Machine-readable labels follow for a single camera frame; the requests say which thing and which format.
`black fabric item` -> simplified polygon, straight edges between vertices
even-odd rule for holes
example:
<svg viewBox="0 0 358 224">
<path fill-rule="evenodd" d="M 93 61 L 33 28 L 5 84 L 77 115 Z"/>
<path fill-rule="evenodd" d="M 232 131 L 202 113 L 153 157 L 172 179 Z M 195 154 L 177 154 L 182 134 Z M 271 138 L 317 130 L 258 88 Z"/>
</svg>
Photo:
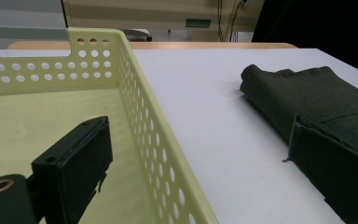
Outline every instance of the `black fabric item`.
<svg viewBox="0 0 358 224">
<path fill-rule="evenodd" d="M 329 67 L 267 72 L 252 64 L 241 91 L 290 143 L 289 160 L 347 223 L 358 223 L 358 89 Z"/>
</svg>

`light green basket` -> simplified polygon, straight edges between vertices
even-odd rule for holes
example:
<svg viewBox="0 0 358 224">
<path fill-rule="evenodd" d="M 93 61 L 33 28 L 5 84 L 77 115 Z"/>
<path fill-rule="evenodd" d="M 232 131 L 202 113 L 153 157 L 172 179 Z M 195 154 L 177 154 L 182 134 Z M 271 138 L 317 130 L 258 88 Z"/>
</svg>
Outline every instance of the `light green basket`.
<svg viewBox="0 0 358 224">
<path fill-rule="evenodd" d="M 67 57 L 0 57 L 0 175 L 107 115 L 114 161 L 81 223 L 217 223 L 123 33 L 68 36 Z"/>
</svg>

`white table surface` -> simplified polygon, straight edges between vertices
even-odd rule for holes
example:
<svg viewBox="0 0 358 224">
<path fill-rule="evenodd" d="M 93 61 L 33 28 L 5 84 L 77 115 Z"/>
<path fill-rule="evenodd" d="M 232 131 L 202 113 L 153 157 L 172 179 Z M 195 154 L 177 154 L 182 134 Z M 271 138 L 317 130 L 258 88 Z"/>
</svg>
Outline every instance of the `white table surface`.
<svg viewBox="0 0 358 224">
<path fill-rule="evenodd" d="M 134 51 L 222 224 L 343 223 L 287 158 L 288 145 L 240 92 L 241 72 L 330 66 L 358 88 L 358 70 L 317 49 Z"/>
</svg>

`folded fabric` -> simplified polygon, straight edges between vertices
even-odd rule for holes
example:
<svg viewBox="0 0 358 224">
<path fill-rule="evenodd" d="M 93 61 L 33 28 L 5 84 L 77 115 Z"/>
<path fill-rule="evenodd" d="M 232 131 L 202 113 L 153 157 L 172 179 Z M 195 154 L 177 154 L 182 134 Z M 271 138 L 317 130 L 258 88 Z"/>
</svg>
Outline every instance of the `folded fabric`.
<svg viewBox="0 0 358 224">
<path fill-rule="evenodd" d="M 267 72 L 252 64 L 241 91 L 287 141 L 289 160 L 347 223 L 358 223 L 358 89 L 329 67 Z"/>
</svg>

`perforated basket wall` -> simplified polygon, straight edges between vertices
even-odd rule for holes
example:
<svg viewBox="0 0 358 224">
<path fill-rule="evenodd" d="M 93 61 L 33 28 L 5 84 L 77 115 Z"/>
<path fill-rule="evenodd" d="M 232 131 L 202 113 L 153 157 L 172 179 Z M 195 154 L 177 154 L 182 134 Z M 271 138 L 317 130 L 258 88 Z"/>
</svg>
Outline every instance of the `perforated basket wall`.
<svg viewBox="0 0 358 224">
<path fill-rule="evenodd" d="M 108 115 L 114 161 L 82 223 L 217 223 L 126 37 L 69 28 L 66 57 L 0 57 L 0 175 Z"/>
</svg>

